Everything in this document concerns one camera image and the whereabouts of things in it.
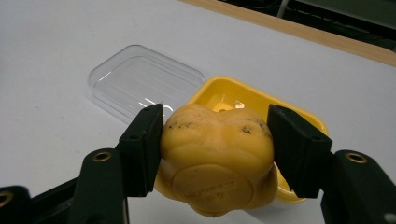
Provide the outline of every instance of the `transparent plastic container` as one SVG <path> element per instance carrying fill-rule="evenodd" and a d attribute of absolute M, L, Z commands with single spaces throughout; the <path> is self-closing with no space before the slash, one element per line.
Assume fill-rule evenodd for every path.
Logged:
<path fill-rule="evenodd" d="M 198 70 L 143 46 L 132 45 L 89 76 L 94 103 L 129 124 L 148 105 L 163 104 L 164 119 L 203 85 Z"/>

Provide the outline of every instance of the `yellow squash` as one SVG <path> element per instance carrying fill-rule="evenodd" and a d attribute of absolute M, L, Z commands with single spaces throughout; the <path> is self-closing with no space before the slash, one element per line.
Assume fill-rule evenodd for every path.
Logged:
<path fill-rule="evenodd" d="M 276 196 L 272 136 L 251 110 L 184 105 L 163 127 L 161 153 L 156 190 L 201 215 L 265 206 Z"/>

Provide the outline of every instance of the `white table surface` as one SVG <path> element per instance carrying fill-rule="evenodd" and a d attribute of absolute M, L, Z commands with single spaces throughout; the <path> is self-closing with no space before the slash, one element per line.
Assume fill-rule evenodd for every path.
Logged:
<path fill-rule="evenodd" d="M 0 186 L 36 196 L 114 147 L 127 125 L 87 98 L 91 70 L 126 46 L 228 75 L 319 116 L 332 150 L 358 150 L 396 181 L 396 67 L 178 1 L 0 2 Z M 138 223 L 323 223 L 320 199 L 201 217 L 157 192 L 130 199 Z"/>

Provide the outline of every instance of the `dark spot on squash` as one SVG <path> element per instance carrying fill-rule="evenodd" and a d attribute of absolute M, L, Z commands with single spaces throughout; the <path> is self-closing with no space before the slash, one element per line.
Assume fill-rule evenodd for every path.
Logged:
<path fill-rule="evenodd" d="M 192 122 L 183 123 L 183 124 L 178 125 L 178 128 L 179 128 L 179 129 L 182 129 L 182 128 L 190 128 L 191 125 L 192 125 Z"/>
<path fill-rule="evenodd" d="M 174 120 L 173 122 L 171 122 L 171 123 L 168 125 L 168 129 L 173 129 L 173 128 L 176 127 L 176 126 L 177 126 L 177 121 Z"/>
<path fill-rule="evenodd" d="M 251 131 L 248 126 L 244 126 L 244 128 L 242 129 L 242 132 L 251 134 Z"/>

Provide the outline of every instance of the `yellow plastic tray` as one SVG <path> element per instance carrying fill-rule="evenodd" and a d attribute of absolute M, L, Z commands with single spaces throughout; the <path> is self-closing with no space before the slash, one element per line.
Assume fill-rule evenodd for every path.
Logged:
<path fill-rule="evenodd" d="M 265 92 L 258 91 L 249 85 L 226 76 L 212 77 L 188 101 L 188 104 L 205 105 L 213 111 L 229 110 L 234 108 L 248 108 L 257 112 L 264 121 L 267 121 L 268 106 L 282 105 L 297 112 L 312 125 L 328 135 L 326 124 L 317 116 Z M 278 192 L 276 197 L 287 203 L 298 203 L 304 199 L 298 198 L 292 192 L 280 174 L 278 176 Z"/>

